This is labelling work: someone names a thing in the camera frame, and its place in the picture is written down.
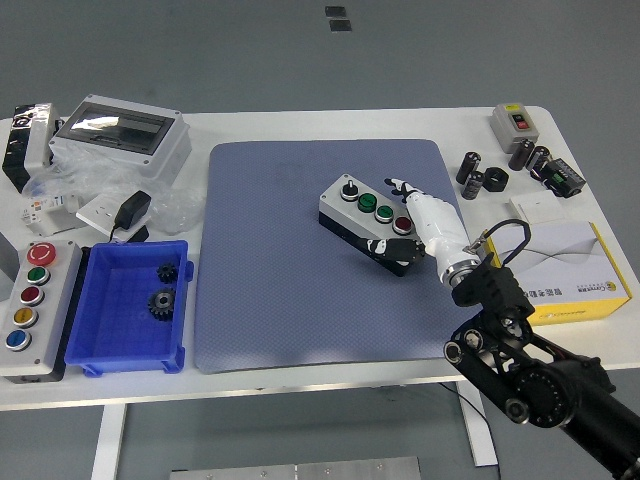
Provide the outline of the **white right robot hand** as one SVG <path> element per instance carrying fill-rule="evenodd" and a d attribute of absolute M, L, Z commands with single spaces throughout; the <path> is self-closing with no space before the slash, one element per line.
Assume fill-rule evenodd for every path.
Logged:
<path fill-rule="evenodd" d="M 392 193 L 401 196 L 418 240 L 408 238 L 359 239 L 359 245 L 375 258 L 413 262 L 418 256 L 436 259 L 437 275 L 443 285 L 460 284 L 480 263 L 468 252 L 469 239 L 457 210 L 450 203 L 424 193 L 406 181 L 387 178 Z"/>

